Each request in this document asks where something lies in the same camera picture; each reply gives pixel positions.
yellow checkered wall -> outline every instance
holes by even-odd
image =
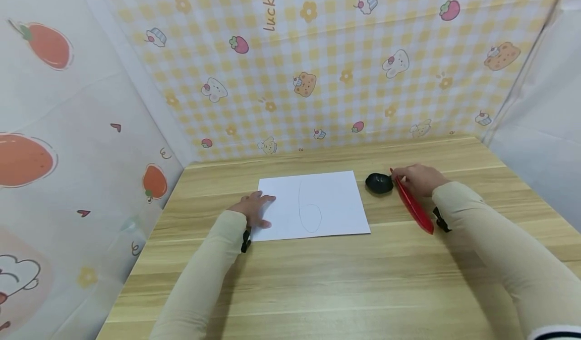
[[[107,0],[200,160],[482,135],[555,0]]]

wood grain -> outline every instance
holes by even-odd
[[[147,339],[217,215],[260,178],[351,169],[371,234],[254,243],[226,276],[208,339],[521,338],[508,294],[462,238],[429,236],[396,192],[365,189],[370,173],[416,162],[472,187],[581,275],[580,234],[473,137],[199,163],[184,171],[98,339]]]

white backdrop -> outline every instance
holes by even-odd
[[[0,339],[95,339],[183,167],[84,0],[0,11]]]
[[[559,1],[485,143],[581,232],[581,0]]]

red quill pen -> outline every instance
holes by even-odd
[[[421,229],[424,229],[429,234],[434,234],[434,224],[432,223],[428,215],[425,213],[420,203],[418,203],[417,200],[413,197],[413,195],[410,194],[408,189],[406,189],[405,186],[401,184],[401,180],[399,179],[399,177],[394,177],[394,179],[400,194],[401,201],[408,208],[408,211],[410,212],[410,214],[412,214],[412,217],[416,219],[416,222],[418,223]]]

black wrist strap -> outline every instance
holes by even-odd
[[[251,231],[249,229],[244,230],[244,234],[242,234],[242,248],[240,251],[242,253],[246,253],[248,247],[251,245],[252,241],[249,239],[251,237]]]

